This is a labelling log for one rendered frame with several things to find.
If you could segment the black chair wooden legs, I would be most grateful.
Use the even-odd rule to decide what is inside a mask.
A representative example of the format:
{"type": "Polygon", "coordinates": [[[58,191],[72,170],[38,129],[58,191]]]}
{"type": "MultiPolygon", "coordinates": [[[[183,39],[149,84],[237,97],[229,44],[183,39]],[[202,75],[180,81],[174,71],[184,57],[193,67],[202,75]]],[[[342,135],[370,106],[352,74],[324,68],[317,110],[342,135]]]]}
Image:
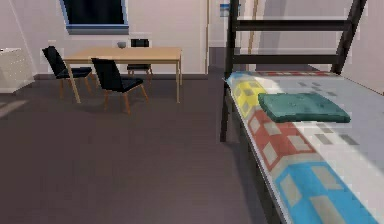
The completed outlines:
{"type": "Polygon", "coordinates": [[[140,88],[145,100],[148,95],[144,88],[144,80],[135,77],[122,77],[114,60],[92,58],[97,77],[101,88],[104,90],[104,109],[108,107],[110,92],[120,93],[124,99],[125,109],[128,115],[131,114],[128,93],[136,88],[140,88]]]}
{"type": "Polygon", "coordinates": [[[145,71],[147,74],[148,81],[151,81],[153,78],[153,70],[151,64],[144,64],[144,48],[149,47],[148,39],[132,39],[131,47],[134,48],[134,54],[137,56],[137,59],[134,60],[134,64],[127,65],[127,72],[129,75],[133,76],[136,71],[145,71]]]}
{"type": "MultiPolygon", "coordinates": [[[[42,49],[42,52],[47,59],[55,78],[59,81],[59,97],[64,98],[64,81],[67,80],[69,85],[71,85],[70,76],[68,69],[54,46],[48,46],[42,49]]],[[[85,86],[89,93],[92,93],[88,78],[94,79],[95,76],[92,74],[91,67],[79,67],[71,69],[73,77],[75,79],[82,78],[84,80],[85,86]]]]}

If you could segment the light wooden table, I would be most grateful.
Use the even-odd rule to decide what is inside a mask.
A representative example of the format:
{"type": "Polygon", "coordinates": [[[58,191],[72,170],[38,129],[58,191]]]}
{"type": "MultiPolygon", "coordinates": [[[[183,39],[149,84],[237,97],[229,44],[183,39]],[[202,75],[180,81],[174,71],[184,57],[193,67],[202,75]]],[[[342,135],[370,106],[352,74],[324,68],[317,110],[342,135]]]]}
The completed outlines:
{"type": "MultiPolygon", "coordinates": [[[[148,47],[144,48],[144,64],[174,64],[176,80],[176,102],[180,102],[180,86],[182,85],[181,59],[182,49],[179,47],[148,47]]],[[[70,56],[65,56],[63,61],[68,69],[72,89],[76,102],[81,103],[78,89],[74,83],[71,71],[72,64],[91,64],[92,58],[114,60],[116,64],[134,64],[137,56],[134,54],[134,48],[120,49],[117,47],[91,47],[76,52],[70,56]]]]}

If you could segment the teal green pillow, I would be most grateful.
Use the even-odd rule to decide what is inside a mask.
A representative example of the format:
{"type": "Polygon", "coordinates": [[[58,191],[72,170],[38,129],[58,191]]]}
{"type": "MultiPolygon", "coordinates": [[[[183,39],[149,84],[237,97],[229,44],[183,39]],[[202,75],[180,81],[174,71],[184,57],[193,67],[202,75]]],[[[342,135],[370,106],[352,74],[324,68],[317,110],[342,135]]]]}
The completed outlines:
{"type": "Polygon", "coordinates": [[[351,121],[342,108],[318,93],[260,93],[258,102],[266,115],[276,123],[351,121]]]}

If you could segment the white chest of drawers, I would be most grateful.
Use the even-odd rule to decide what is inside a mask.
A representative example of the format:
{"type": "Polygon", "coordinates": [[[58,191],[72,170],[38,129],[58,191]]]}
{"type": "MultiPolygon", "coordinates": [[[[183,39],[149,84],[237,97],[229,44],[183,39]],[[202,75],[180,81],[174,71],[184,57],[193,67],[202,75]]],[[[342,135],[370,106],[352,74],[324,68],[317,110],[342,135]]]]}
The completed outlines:
{"type": "Polygon", "coordinates": [[[31,64],[21,48],[0,50],[0,93],[13,93],[33,81],[31,64]]]}

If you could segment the black frame bed patterned cover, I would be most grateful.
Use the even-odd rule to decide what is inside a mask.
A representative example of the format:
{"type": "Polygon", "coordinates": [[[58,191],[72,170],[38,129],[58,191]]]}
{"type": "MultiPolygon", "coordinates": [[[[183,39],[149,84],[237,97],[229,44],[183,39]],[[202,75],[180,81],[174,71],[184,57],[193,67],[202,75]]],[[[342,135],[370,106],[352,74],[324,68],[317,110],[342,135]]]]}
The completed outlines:
{"type": "Polygon", "coordinates": [[[242,19],[229,0],[222,113],[235,125],[269,224],[384,224],[384,95],[342,74],[367,0],[346,17],[242,19]],[[235,51],[239,31],[338,31],[331,54],[235,51]],[[349,123],[272,121],[260,93],[318,93],[349,123]]]}

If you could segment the dark window blue frame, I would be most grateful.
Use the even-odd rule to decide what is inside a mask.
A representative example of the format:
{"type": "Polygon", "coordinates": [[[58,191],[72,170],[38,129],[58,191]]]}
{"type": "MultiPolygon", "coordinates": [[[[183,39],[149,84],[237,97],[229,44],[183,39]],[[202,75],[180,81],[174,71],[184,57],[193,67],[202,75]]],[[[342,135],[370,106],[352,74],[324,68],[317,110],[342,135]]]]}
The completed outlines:
{"type": "Polygon", "coordinates": [[[126,0],[59,0],[69,35],[127,35],[126,0]]]}

